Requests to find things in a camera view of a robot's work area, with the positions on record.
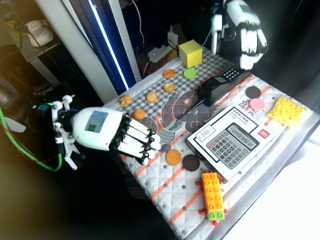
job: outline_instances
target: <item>quilted mat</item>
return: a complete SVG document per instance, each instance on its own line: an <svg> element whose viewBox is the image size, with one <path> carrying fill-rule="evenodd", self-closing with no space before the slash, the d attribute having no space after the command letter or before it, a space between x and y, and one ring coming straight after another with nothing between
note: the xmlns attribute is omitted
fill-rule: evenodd
<svg viewBox="0 0 320 240"><path fill-rule="evenodd" d="M161 151L157 153L155 159L149 161L148 166L141 166L130 157L124 157L123 161L179 239L221 239L254 202L251 189L259 187L255 191L256 194L268 186L266 183L274 179L289 159L288 155L283 158L285 150L288 150L288 146L298 133L303 132L302 136L305 136L314 122L313 120L312 123L308 122L315 114L308 108L303 120L295 127L289 128L268 118L266 115L277 98L290 97L253 74L223 96L217 105L207 107L201 104L183 119L177 120L198 101L200 84L209 77L219 75L230 65L232 64L227 60L213 56L210 51L204 49L203 63L194 67L197 72L196 78L185 79L183 72L186 67L179 59L174 59L124 93L133 99L128 106L119 105L117 99L106 104L106 107L130 114L138 108L145 110L146 117L141 122L155 130L161 137ZM169 79L163 78L162 73L166 69L175 69L177 75ZM163 90L165 83L174 83L176 90L172 93L165 92ZM250 109L250 99L245 93L250 86L256 86L261 90L261 98L265 102L263 111L255 112ZM146 94L150 91L157 92L158 102L146 101ZM190 172L183 168L182 163L171 166L166 162L166 152L176 149L181 152L182 157L193 154L186 145L187 138L231 103L244 108L277 133L277 136L237 175L221 185L228 213L226 220L220 221L219 226L214 226L205 215L200 215L198 212L205 208L205 204L203 189L195 185L195 182L201 179L201 174L207 167L201 162L198 170ZM293 147L291 151L294 152L297 147ZM266 175L269 176L268 181L265 180L265 185L260 186L259 180ZM245 204L240 204L245 198L247 199Z"/></svg>

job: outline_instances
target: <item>pink round object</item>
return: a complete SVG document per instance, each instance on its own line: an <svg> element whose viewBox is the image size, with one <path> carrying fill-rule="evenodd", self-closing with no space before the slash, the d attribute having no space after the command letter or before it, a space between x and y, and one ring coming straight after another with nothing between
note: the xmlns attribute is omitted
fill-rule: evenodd
<svg viewBox="0 0 320 240"><path fill-rule="evenodd" d="M249 103L250 108L255 111L261 111L265 108L265 102L260 98L251 99Z"/></svg>

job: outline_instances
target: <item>white robotic hand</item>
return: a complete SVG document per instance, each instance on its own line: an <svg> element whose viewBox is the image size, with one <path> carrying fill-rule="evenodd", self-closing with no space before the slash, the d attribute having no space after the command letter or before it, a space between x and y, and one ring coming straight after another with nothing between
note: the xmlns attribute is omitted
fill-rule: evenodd
<svg viewBox="0 0 320 240"><path fill-rule="evenodd" d="M250 70L267 51L260 20L243 0L223 0L222 9L211 20L211 51L216 55L224 43L233 44L240 67Z"/></svg>
<svg viewBox="0 0 320 240"><path fill-rule="evenodd" d="M135 158L142 165L147 165L149 159L154 159L156 151L161 149L160 137L129 114L107 107L72 111L69 107L71 101L72 98L67 95L62 102L52 103L52 121L54 129L62 135L65 160L74 170L77 166L70 156L72 151L79 152L73 145L75 141L91 149L116 151ZM61 123L62 127L57 128L57 123Z"/></svg>

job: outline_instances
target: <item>red logo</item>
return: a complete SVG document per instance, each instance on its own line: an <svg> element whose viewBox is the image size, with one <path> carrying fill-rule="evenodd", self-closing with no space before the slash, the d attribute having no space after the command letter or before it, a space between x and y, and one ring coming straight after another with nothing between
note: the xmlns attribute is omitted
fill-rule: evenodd
<svg viewBox="0 0 320 240"><path fill-rule="evenodd" d="M258 134L263 137L264 139L266 139L270 133L268 133L266 130L262 129L260 132L258 132Z"/></svg>

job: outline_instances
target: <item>checkered fabric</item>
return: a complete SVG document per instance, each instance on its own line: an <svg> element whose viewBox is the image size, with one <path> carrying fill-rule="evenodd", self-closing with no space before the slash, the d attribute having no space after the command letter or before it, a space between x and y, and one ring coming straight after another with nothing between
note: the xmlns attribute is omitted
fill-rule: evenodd
<svg viewBox="0 0 320 240"><path fill-rule="evenodd" d="M187 80L183 77L183 71L186 69L181 62L168 63L167 69L175 69L177 75L170 79L162 77L162 68L154 73L154 79L146 78L146 80L137 83L132 89L125 94L132 96L132 103L128 106L120 106L116 100L107 104L107 107L117 109L127 113L132 113L135 109L144 109L147 113L147 120L143 121L148 127L158 130L161 137L163 149L159 152L155 159L149 161L148 166L141 166L135 159L126 157L124 163L127 169L136 177L137 182L144 189L162 213L163 218L169 223L169 226L175 232L179 239L188 240L205 240L222 238L225 231L228 231L236 222L237 218L233 219L233 215L227 213L226 220L220 222L220 226L213 226L212 222L207 220L205 215L200 215L198 210L205 207L204 196L201 186L195 185L196 181L201 179L203 170L206 166L201 162L198 170L190 172L182 167L182 164L171 166L166 162L166 151L176 149L181 152L182 157L193 154L187 147L186 140L191 135L194 122L207 121L212 116L215 116L231 103L236 103L245 108L250 114L257 118L260 122L268 125L268 127L277 133L277 137L268 144L256 157L254 157L241 171L238 172L230 181L221 185L224 206L231 210L239 209L242 214L246 212L248 207L237 205L242 198L246 197L246 193L268 172L278 157L285 151L291 142L296 140L298 133L308 133L308 119L314 115L311 110L307 110L304 119L299 125L292 128L286 128L280 123L270 120L266 114L271 110L275 101L279 97L288 98L276 88L270 86L256 76L251 76L250 80L243 82L234 90L227 93L219 100L219 108L214 112L211 108L200 105L196 110L192 111L191 116L185 121L177 121L174 117L170 119L168 116L165 122L162 122L163 114L166 105L172 106L172 98L176 103L181 96L189 93L193 88L204 82L210 76L214 76L223 72L231 63L219 56L213 56L208 50L203 51L203 63L195 66L197 77L193 80ZM166 93L162 87L165 83L174 83L176 91ZM256 86L263 93L261 99L265 102L264 111L254 112L248 108L249 101L246 96L246 89L251 86ZM148 103L145 99L149 91L157 92L159 101L156 103ZM182 98L181 102L192 101L188 97ZM174 111L181 109L177 107L171 108Z"/></svg>

